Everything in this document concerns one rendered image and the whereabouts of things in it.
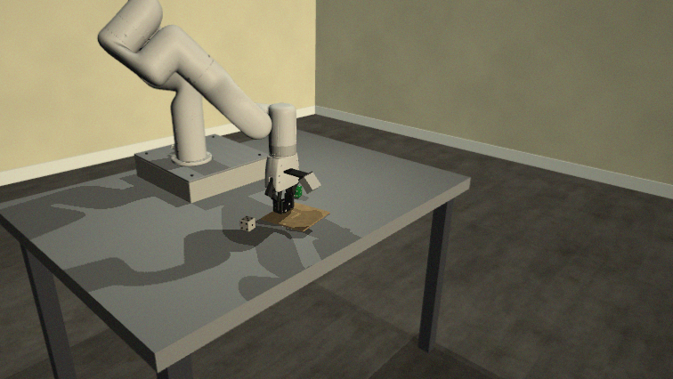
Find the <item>tan mottled mat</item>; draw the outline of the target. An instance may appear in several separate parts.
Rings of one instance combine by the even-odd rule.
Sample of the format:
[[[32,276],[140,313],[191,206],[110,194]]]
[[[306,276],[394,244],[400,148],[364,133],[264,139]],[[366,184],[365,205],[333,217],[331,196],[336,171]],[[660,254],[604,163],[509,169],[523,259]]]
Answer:
[[[330,212],[294,202],[294,208],[284,214],[270,212],[261,220],[304,232]]]

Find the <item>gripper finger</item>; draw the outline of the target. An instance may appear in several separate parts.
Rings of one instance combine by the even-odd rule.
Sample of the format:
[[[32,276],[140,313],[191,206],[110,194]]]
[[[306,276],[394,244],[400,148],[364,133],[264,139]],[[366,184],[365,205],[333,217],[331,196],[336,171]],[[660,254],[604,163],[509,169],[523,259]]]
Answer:
[[[285,193],[285,195],[284,195],[284,199],[290,201],[290,208],[294,208],[294,195],[296,194],[296,188],[297,188],[298,183],[296,185],[286,189],[287,193]]]
[[[281,201],[282,191],[278,192],[278,196],[276,195],[272,177],[264,194],[273,200],[273,212],[283,214],[283,202]]]

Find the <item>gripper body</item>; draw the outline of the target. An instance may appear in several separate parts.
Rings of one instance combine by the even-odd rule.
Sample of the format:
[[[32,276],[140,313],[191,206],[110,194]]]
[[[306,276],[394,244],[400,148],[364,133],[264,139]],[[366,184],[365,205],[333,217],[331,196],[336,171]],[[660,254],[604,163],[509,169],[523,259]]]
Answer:
[[[289,157],[276,157],[269,153],[265,165],[265,188],[267,189],[271,177],[276,192],[281,192],[296,185],[299,182],[298,177],[283,173],[290,168],[299,170],[297,153]]]

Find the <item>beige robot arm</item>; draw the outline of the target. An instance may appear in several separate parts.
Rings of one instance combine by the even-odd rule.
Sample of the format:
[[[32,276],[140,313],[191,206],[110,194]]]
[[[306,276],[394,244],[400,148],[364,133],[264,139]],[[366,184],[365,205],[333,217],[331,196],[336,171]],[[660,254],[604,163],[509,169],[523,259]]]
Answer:
[[[176,146],[172,162],[193,166],[212,159],[206,153],[202,96],[247,137],[261,140],[269,134],[271,155],[295,155],[295,106],[253,102],[183,29],[176,25],[161,28],[162,17],[158,0],[128,0],[97,39],[104,51],[148,86],[176,92],[171,103],[171,149]]]

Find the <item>white die with black pips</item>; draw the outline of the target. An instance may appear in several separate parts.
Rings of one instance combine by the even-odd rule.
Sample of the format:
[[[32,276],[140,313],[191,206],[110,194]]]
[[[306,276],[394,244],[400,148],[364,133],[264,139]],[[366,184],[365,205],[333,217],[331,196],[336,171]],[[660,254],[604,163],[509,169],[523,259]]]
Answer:
[[[240,219],[239,222],[241,230],[251,231],[255,228],[255,218],[253,217],[245,216],[244,218]]]

